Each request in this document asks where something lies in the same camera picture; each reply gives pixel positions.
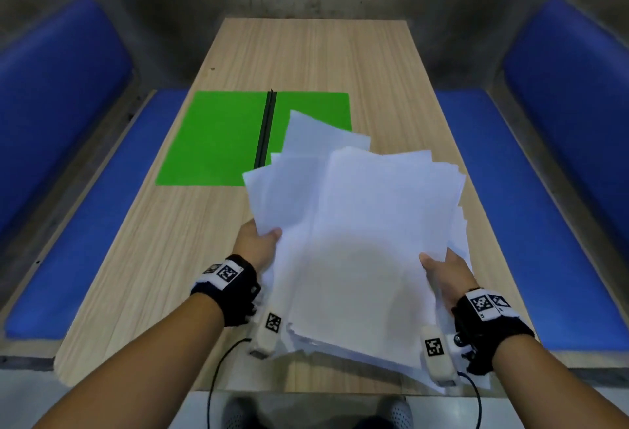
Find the open green folder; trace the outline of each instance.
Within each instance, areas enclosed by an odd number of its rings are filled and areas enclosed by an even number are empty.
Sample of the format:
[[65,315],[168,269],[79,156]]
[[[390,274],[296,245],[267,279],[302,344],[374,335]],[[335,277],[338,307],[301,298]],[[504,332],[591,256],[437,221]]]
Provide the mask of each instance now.
[[242,174],[255,167],[258,142],[268,139],[266,163],[281,152],[291,109],[347,131],[352,130],[344,93],[277,93],[271,127],[261,132],[266,92],[199,91],[157,175],[157,185],[245,185]]

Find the gray shoe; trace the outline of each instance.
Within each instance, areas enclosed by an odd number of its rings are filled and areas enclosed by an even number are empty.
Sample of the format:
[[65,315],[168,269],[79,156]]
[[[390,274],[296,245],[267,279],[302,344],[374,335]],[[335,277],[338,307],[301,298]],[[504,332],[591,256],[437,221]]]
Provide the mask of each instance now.
[[258,420],[256,404],[252,398],[234,398],[225,404],[221,429],[257,429],[262,427]]
[[396,429],[413,429],[413,413],[404,396],[385,396],[378,403],[376,414]]

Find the blue backrest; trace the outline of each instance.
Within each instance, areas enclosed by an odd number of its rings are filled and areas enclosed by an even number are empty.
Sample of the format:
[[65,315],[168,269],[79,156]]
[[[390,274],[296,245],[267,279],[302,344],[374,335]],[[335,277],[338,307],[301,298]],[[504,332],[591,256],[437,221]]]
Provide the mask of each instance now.
[[92,0],[74,0],[0,54],[0,231],[120,95],[132,68]]
[[629,50],[548,1],[503,63],[511,91],[629,258]]

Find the blue cushion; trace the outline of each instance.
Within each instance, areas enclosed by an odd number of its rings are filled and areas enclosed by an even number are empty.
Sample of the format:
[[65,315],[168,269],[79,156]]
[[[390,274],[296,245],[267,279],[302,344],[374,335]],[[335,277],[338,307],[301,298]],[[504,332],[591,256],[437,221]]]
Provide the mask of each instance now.
[[437,98],[542,343],[629,350],[618,309],[489,96]]
[[65,337],[186,93],[160,91],[144,108],[12,308],[7,337]]
[[629,50],[551,0],[504,61],[507,83],[629,258]]
[[119,96],[131,70],[92,0],[73,1],[0,55],[0,231]]

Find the black cable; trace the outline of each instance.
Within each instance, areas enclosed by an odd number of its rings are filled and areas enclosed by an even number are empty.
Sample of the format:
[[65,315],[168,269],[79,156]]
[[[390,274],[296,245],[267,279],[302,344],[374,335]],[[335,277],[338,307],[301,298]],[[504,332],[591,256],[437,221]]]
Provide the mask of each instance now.
[[463,378],[466,378],[470,382],[472,387],[474,388],[474,392],[476,393],[476,399],[478,400],[478,421],[476,422],[476,429],[480,429],[481,419],[483,418],[483,405],[481,404],[481,394],[478,392],[478,388],[474,384],[474,381],[472,381],[472,378],[470,378],[466,373],[463,373],[461,371],[457,371],[457,374],[459,376],[462,376]]
[[227,355],[232,352],[232,349],[234,349],[236,346],[240,345],[240,343],[249,343],[249,342],[251,342],[251,338],[242,338],[241,340],[236,341],[232,345],[231,348],[229,348],[227,351],[225,351],[225,354],[223,355],[221,360],[216,365],[216,370],[214,371],[214,377],[212,378],[212,385],[209,387],[209,393],[208,393],[208,409],[207,409],[207,415],[206,415],[206,422],[208,424],[208,429],[209,429],[209,402],[212,400],[212,392],[214,391],[214,385],[216,383],[216,378],[218,377],[218,370],[221,369],[221,364],[223,364],[223,361],[225,360]]

